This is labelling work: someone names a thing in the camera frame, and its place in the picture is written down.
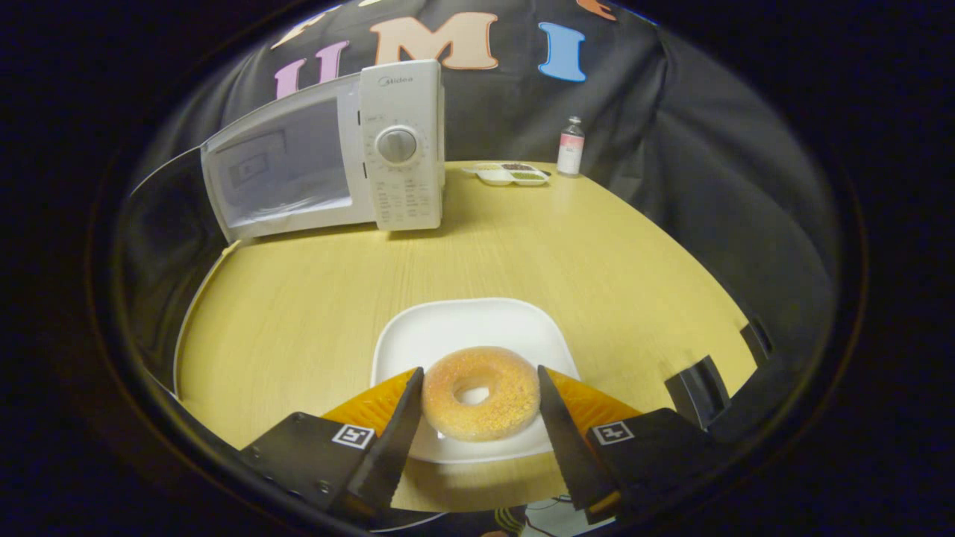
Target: white microwave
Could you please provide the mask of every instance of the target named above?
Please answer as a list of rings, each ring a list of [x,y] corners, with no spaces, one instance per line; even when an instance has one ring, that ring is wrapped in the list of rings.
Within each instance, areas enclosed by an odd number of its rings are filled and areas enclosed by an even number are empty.
[[[310,86],[237,119],[198,150],[209,202],[230,244],[366,222],[387,230],[438,227],[440,65],[392,63]]]

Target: white tray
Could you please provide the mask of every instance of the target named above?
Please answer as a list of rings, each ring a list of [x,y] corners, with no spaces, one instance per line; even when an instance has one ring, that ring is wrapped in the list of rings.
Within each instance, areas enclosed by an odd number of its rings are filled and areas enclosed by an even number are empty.
[[[557,324],[540,308],[512,298],[429,302],[396,315],[374,349],[371,385],[432,364],[458,349],[504,347],[535,368],[543,364],[580,379]],[[412,442],[413,459],[440,463],[502,461],[552,451],[540,415],[523,431],[503,440],[465,442],[444,438],[422,418]]]

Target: small glass bottle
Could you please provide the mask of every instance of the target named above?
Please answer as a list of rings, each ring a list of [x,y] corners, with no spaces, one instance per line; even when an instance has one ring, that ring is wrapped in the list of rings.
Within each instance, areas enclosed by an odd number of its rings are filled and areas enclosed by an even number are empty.
[[[557,153],[557,173],[574,177],[581,171],[581,156],[584,154],[584,130],[581,119],[570,117],[570,124],[561,131],[561,148]]]

